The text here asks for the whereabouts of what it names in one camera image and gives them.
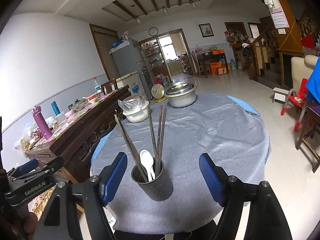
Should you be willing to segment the person's left hand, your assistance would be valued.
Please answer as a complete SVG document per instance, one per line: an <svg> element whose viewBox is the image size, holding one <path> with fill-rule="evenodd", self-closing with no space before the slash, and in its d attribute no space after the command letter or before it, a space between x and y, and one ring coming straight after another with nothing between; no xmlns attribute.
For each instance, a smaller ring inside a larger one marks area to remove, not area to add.
<svg viewBox="0 0 320 240"><path fill-rule="evenodd" d="M34 239L36 226L38 223L38 217L33 212L29 212L27 218L21 218L16 215L17 218L17 239Z"/></svg>

